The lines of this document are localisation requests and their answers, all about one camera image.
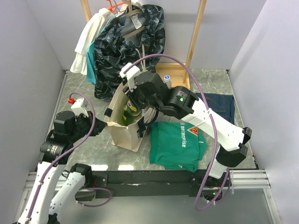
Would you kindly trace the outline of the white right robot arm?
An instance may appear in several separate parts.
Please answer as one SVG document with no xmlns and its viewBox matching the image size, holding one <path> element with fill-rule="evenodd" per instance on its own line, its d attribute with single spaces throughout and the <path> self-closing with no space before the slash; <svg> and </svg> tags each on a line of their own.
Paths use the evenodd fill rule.
<svg viewBox="0 0 299 224">
<path fill-rule="evenodd" d="M 157 73 L 150 71 L 120 72 L 123 92 L 138 109 L 150 107 L 166 116 L 175 117 L 202 130 L 216 141 L 218 149 L 205 181 L 215 186 L 227 168 L 238 166 L 247 156 L 246 143 L 252 130 L 241 128 L 207 109 L 203 98 L 183 86 L 168 87 Z"/>
</svg>

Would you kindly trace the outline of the clear water bottle blue cap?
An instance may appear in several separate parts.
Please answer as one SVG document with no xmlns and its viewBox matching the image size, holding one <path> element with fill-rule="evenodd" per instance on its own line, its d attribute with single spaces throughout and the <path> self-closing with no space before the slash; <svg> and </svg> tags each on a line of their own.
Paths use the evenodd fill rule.
<svg viewBox="0 0 299 224">
<path fill-rule="evenodd" d="M 172 87 L 171 79 L 170 79 L 170 76 L 169 76 L 169 75 L 165 75 L 165 76 L 164 76 L 164 83 L 167 85 L 168 88 L 171 88 L 171 87 Z"/>
</svg>

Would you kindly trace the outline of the beige canvas tote bag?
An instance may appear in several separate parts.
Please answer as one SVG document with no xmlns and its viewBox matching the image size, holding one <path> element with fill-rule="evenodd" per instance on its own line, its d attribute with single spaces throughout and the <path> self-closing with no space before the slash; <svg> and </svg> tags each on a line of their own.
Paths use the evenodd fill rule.
<svg viewBox="0 0 299 224">
<path fill-rule="evenodd" d="M 112 144 L 134 152 L 139 150 L 147 124 L 154 120 L 157 112 L 149 107 L 142 109 L 141 114 L 135 117 L 134 122 L 128 126 L 123 123 L 124 106 L 129 98 L 123 93 L 128 84 L 120 84 L 104 115 L 107 123 L 107 131 L 112 136 Z"/>
</svg>

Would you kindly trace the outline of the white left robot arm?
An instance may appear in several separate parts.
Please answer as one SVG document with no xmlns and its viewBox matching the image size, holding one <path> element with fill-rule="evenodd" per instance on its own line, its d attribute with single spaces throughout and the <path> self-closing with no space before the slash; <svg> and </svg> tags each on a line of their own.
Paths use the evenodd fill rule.
<svg viewBox="0 0 299 224">
<path fill-rule="evenodd" d="M 106 127 L 88 111 L 75 115 L 64 111 L 56 115 L 54 128 L 40 147 L 36 178 L 28 202 L 17 223 L 58 224 L 67 203 L 75 199 L 80 189 L 95 189 L 95 179 L 89 165 L 76 163 L 58 193 L 55 193 L 59 177 L 63 173 L 70 154 L 90 136 L 97 136 Z"/>
</svg>

